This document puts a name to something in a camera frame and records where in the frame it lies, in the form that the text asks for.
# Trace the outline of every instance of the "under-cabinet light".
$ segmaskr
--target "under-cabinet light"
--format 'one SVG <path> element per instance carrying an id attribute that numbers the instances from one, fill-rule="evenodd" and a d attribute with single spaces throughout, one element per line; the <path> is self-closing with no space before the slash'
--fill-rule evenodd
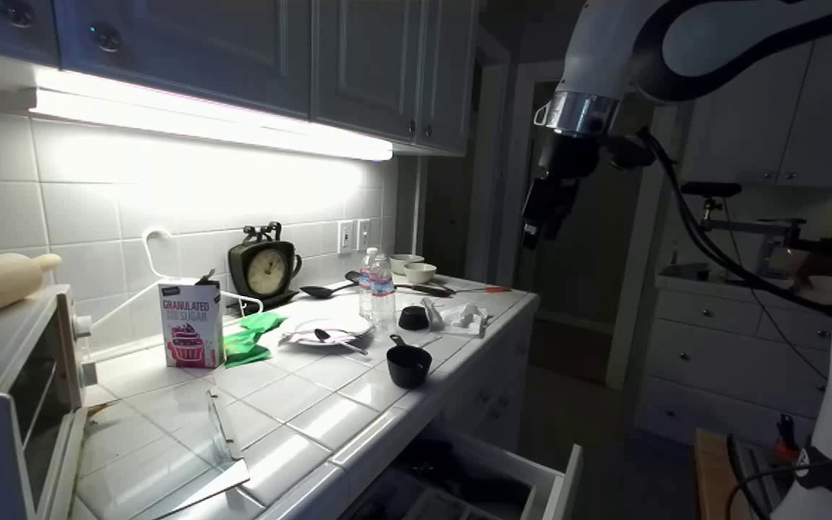
<path id="1" fill-rule="evenodd" d="M 365 134 L 59 69 L 36 73 L 27 108 L 36 117 L 144 134 L 368 161 L 393 159 L 390 143 Z"/>

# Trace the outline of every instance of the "ceiling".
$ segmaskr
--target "ceiling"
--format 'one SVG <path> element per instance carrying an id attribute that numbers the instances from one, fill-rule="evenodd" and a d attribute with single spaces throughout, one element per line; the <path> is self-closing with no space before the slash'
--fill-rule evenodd
<path id="1" fill-rule="evenodd" d="M 507 43 L 517 62 L 563 59 L 583 0 L 488 0 L 481 23 Z"/>

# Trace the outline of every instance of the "black cup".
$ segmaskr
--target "black cup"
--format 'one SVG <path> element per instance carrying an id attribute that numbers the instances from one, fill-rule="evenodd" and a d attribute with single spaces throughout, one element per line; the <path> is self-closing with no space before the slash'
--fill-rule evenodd
<path id="1" fill-rule="evenodd" d="M 423 388 L 433 355 L 417 346 L 388 349 L 388 368 L 397 388 Z"/>

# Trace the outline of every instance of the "open drawer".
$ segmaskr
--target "open drawer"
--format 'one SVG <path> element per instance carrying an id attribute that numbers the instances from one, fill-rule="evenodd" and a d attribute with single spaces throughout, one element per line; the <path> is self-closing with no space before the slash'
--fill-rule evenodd
<path id="1" fill-rule="evenodd" d="M 432 426 L 346 510 L 344 520 L 381 514 L 407 520 L 563 520 L 573 511 L 579 481 L 579 446 L 570 450 L 567 472 L 562 473 Z"/>

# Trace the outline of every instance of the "tile backsplash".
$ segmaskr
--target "tile backsplash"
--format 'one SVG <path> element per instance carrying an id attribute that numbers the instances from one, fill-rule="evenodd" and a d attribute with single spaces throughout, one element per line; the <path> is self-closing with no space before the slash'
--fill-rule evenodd
<path id="1" fill-rule="evenodd" d="M 99 319 L 153 281 L 140 242 L 147 225 L 175 235 L 153 242 L 162 271 L 190 277 L 218 268 L 232 286 L 225 251 L 241 242 L 241 229 L 277 219 L 305 254 L 297 284 L 336 284 L 358 263 L 336 258 L 336 219 L 365 216 L 377 224 L 377 247 L 393 248 L 393 161 L 32 120 L 21 92 L 0 92 L 0 251 L 62 254 L 56 277 L 72 286 L 78 312 Z M 153 323 L 157 300 L 143 297 L 112 329 L 125 338 Z"/>

